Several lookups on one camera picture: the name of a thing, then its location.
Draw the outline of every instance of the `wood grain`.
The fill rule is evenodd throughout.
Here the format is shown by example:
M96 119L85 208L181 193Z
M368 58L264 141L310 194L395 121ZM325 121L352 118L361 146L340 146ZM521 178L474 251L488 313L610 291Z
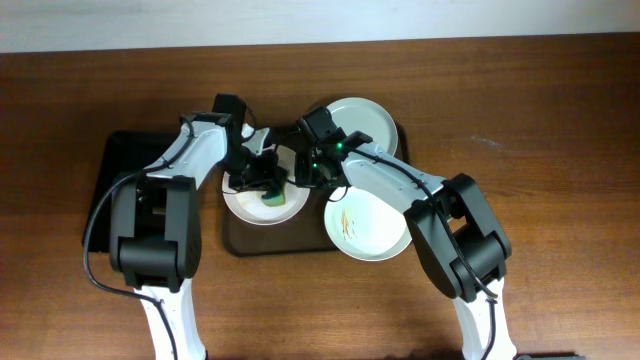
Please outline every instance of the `wood grain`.
M640 35L0 56L0 348L9 359L151 359L139 303L101 293L80 237L107 136L175 130L240 94L263 124L345 96L383 105L412 162L465 172L513 245L505 304L522 353L640 352ZM383 358L462 345L413 248L238 259L202 197L198 328L214 358ZM104 256L97 276L121 285Z

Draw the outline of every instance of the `white plate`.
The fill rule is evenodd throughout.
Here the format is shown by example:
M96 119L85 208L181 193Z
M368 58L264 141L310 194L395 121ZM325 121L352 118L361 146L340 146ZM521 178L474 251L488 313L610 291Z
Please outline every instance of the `white plate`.
M291 181L295 181L295 164L295 152L284 146L279 146L278 165L289 171ZM226 172L222 177L222 190L225 193L233 192L229 189L229 174ZM285 183L284 205L271 207L265 205L260 198L265 193L266 191L245 191L238 194L223 194L223 197L231 212L240 219L255 225L275 225L289 220L302 209L309 197L309 189Z
M338 200L343 195L344 188L339 188L330 199ZM400 212L354 187L342 200L327 202L324 226L338 249L359 260L386 260L411 243L409 228Z
M390 155L398 147L398 129L391 115L380 105L363 98L340 99L327 106L333 122L349 135L362 131Z

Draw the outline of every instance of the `robotic arm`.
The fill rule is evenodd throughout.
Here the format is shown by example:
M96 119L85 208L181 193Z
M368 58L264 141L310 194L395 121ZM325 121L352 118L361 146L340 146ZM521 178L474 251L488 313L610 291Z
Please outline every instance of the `robotic arm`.
M475 181L465 174L451 180L426 174L387 154L367 135L347 137L325 108L298 125L312 145L297 159L296 180L354 186L403 213L422 268L454 301L465 359L513 359L516 348L502 303L511 244ZM308 166L309 158L316 166ZM464 217L466 224L452 233L445 217Z
M236 191L278 192L287 177L277 154L264 147L269 129L242 136L245 110L238 97L218 95L212 112L183 119L179 137L149 166L176 158L174 163L113 195L112 268L136 293L161 301L179 359L206 358L191 298L201 255L197 189L218 164ZM298 128L309 147L296 155L296 185L354 186L403 213L425 273L454 299L465 358L512 359L501 297L511 245L475 182L464 174L451 180L426 174L386 154L365 134L346 136L325 108L305 115ZM443 216L465 217L467 224L452 234L439 221ZM156 358L174 358L159 313L143 305Z

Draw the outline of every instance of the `white robotic arm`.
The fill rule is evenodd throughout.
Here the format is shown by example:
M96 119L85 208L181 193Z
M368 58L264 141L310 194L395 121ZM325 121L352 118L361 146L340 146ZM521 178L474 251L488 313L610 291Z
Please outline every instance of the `white robotic arm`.
M443 190L445 178L429 175L412 168L387 154L376 143L362 144L357 150L376 156L379 161L372 161L358 153L349 152L348 157L342 161L342 169L349 184L376 195L400 213L405 213L410 209L414 201L424 200L427 196L404 173L380 161L396 164L410 172L415 178L424 182L425 187L432 194ZM509 338L502 303L504 278L491 281L487 287L498 295L497 299L489 298L482 291L478 292L477 297L472 301L465 301L460 297L453 299L463 335L462 352L467 360L513 359L516 355L516 348Z
M165 153L113 194L111 265L142 300L158 360L206 358L191 278L201 253L197 190L207 175L224 164L241 178L239 191L281 188L286 178L275 153L263 154L269 129L244 124L245 110L237 96L218 95L213 112L183 117Z

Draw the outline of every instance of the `brown tray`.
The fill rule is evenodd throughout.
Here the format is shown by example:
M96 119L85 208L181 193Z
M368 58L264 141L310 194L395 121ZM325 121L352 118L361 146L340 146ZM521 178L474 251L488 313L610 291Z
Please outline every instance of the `brown tray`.
M406 134L400 125L396 124L396 127L398 150L395 157L409 163ZM285 134L289 129L272 130L276 134ZM294 150L296 147L295 143L285 142L283 145ZM324 207L332 192L333 190L311 190L299 213L273 226L244 222L225 206L222 214L222 243L229 253L238 257L337 250L324 228Z

